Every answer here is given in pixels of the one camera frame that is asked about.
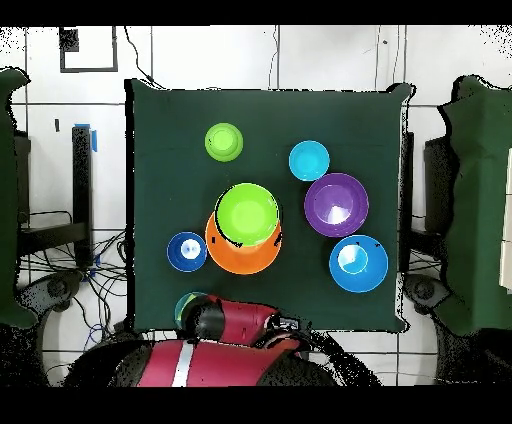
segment blue tape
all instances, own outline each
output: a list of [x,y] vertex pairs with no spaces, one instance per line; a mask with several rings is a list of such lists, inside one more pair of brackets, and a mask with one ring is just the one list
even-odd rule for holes
[[94,152],[97,152],[98,151],[98,145],[96,144],[96,130],[92,131],[91,144],[92,144],[92,150]]

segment table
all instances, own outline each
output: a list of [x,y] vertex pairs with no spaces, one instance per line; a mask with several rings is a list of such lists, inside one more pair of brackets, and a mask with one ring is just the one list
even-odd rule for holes
[[[315,329],[402,331],[396,316],[398,178],[401,108],[411,86],[389,92],[157,90],[127,81],[127,114],[133,118],[135,329],[175,329],[174,306],[186,293],[202,291],[230,300],[272,305]],[[207,130],[235,125],[244,148],[231,162],[205,150]],[[329,172],[344,172],[365,186],[370,210],[358,234],[377,239],[388,253],[389,272],[375,290],[354,294],[329,273],[339,241],[318,234],[304,216],[311,183],[288,168],[292,147],[312,139],[329,151]],[[239,276],[211,258],[196,272],[168,263],[169,240],[181,231],[204,237],[215,202],[229,186],[253,182],[280,204],[283,241],[264,271]]]

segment green tablecloth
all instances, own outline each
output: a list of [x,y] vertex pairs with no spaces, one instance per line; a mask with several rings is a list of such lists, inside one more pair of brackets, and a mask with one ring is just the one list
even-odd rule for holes
[[[389,93],[259,90],[160,91],[132,80],[135,126],[135,328],[173,329],[176,302],[202,291],[275,306],[311,320],[316,329],[402,331],[396,317],[397,209],[401,106],[411,87]],[[235,125],[244,148],[234,161],[213,160],[206,131],[219,122]],[[339,239],[313,230],[304,216],[310,183],[288,168],[292,147],[323,143],[329,172],[345,172],[365,186],[368,218],[358,234],[385,247],[389,272],[374,291],[339,288],[328,269]],[[230,274],[211,258],[196,272],[168,263],[166,248],[180,231],[204,237],[218,196],[229,186],[253,182],[281,204],[283,244],[275,262],[251,276]]]
[[453,222],[446,235],[446,279],[453,294],[436,313],[467,335],[481,328],[512,329],[512,295],[499,285],[512,92],[461,78],[446,113],[450,143],[460,160]]

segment green bowl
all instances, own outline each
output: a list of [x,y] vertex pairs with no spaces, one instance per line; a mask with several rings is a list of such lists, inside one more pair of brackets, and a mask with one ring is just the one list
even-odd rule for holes
[[257,184],[237,184],[224,192],[215,205],[219,233],[239,247],[263,243],[278,221],[279,208],[274,196]]
[[229,162],[242,152],[244,139],[237,127],[220,123],[208,130],[204,137],[204,145],[212,158],[220,162]]

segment black frame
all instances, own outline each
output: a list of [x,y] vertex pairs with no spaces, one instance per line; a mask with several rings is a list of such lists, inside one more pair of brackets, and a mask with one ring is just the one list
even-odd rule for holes
[[[18,193],[20,212],[29,213],[28,207],[28,152],[30,140],[26,133],[18,132],[25,148],[17,149]],[[46,228],[22,228],[18,235],[18,256],[74,243],[78,268],[93,264],[92,249],[92,191],[91,191],[91,135],[89,128],[73,127],[73,217],[74,223]]]

